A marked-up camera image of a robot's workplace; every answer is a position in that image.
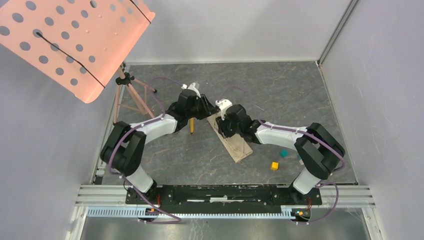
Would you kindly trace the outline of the beige cloth napkin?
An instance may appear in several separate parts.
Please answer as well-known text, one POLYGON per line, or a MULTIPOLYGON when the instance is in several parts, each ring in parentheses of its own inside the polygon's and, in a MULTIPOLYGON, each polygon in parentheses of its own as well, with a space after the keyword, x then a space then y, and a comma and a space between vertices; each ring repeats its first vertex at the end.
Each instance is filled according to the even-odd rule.
POLYGON ((233 135, 232 137, 224 138, 218 129, 218 124, 216 123, 216 118, 220 117, 219 113, 213 114, 207 118, 208 123, 218 136, 218 139, 221 141, 226 151, 232 158, 235 163, 239 163, 241 160, 250 156, 253 153, 252 148, 248 145, 248 143, 238 134, 233 135))

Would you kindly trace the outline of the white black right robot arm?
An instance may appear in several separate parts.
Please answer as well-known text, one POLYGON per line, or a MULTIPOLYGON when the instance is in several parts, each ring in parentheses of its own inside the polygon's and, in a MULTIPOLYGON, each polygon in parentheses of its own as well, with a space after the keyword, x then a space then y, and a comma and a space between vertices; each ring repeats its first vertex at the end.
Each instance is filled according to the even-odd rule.
POLYGON ((220 116, 215 119, 224 138, 240 136, 247 143, 275 145, 297 151, 304 168, 292 182, 289 199, 302 204, 309 192, 344 166, 342 145, 319 123, 307 127, 289 127, 252 119, 240 104, 227 99, 216 101, 220 116))

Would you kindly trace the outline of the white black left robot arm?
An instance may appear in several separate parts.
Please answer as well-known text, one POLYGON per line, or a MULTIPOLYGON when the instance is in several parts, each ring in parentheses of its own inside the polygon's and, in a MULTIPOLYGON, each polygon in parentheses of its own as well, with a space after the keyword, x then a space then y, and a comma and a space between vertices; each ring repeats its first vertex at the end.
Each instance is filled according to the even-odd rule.
POLYGON ((203 120, 218 111, 219 107, 210 103, 205 94, 184 89, 158 117, 134 124, 115 123, 99 157, 138 190, 140 200, 151 204, 157 198, 157 183, 141 167, 145 145, 179 132, 192 118, 203 120))

